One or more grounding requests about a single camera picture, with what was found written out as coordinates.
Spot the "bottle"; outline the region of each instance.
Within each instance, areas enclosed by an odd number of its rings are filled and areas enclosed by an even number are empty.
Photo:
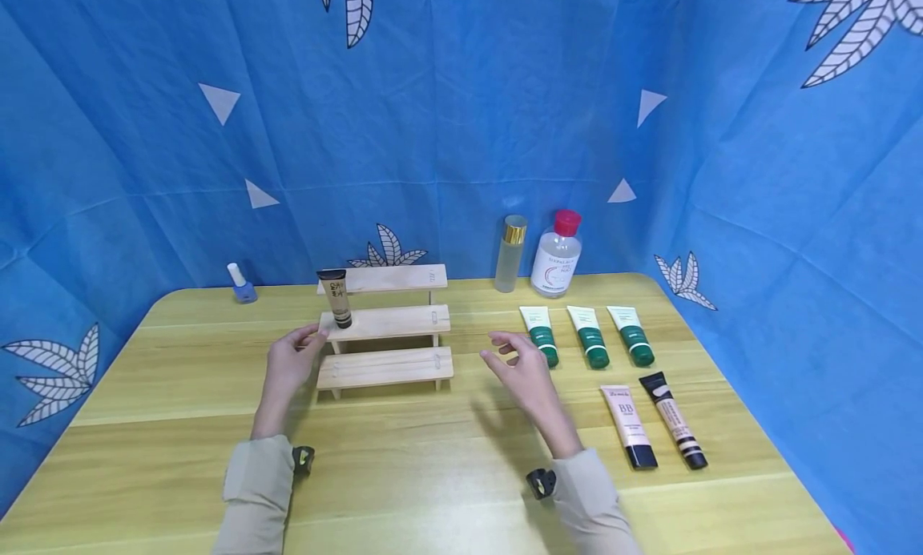
[[[554,214],[554,226],[542,233],[532,267],[532,286],[539,295],[556,299],[570,286],[577,268],[579,252],[583,250],[577,237],[581,216],[571,210]]]
[[[256,289],[253,287],[253,283],[244,278],[244,274],[240,271],[237,263],[229,263],[228,272],[230,272],[233,280],[233,294],[237,295],[237,302],[245,305],[255,301]]]
[[[500,252],[497,257],[497,272],[494,275],[494,288],[501,293],[511,293],[516,288],[518,265],[522,259],[522,244],[525,242],[525,217],[508,215],[503,239],[500,239]]]

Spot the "black clip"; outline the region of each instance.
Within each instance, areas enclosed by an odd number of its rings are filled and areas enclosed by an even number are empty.
[[[551,494],[554,493],[554,483],[558,482],[558,476],[554,475],[554,471],[535,469],[525,476],[525,482],[532,489],[535,499],[541,501],[546,497],[551,497]]]
[[[307,477],[311,474],[311,463],[314,463],[314,447],[295,447],[292,449],[294,459],[294,472],[296,475]]]

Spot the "human hand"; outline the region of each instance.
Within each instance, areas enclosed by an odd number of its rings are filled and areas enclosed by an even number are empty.
[[[266,359],[263,397],[253,420],[251,439],[280,435],[294,393],[311,376],[320,350],[327,344],[327,332],[317,332],[317,324],[291,331],[272,344]]]
[[[487,335],[500,354],[516,352],[512,359],[503,361],[492,351],[482,350],[481,359],[538,428],[552,456],[566,459],[581,452],[583,445],[554,389],[545,354],[517,332],[493,331]]]

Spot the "blue nail polish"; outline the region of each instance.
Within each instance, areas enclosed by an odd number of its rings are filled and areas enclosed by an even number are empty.
[[[253,287],[253,283],[244,278],[237,263],[229,263],[228,272],[230,272],[233,280],[233,294],[237,295],[237,302],[245,305],[255,301],[257,299],[256,289]]]

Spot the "white nail polish cap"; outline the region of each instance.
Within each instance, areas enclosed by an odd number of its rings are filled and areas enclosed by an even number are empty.
[[[231,278],[233,279],[235,287],[243,287],[245,284],[247,284],[247,280],[241,274],[240,267],[237,266],[237,263],[229,263],[228,272],[231,274]]]

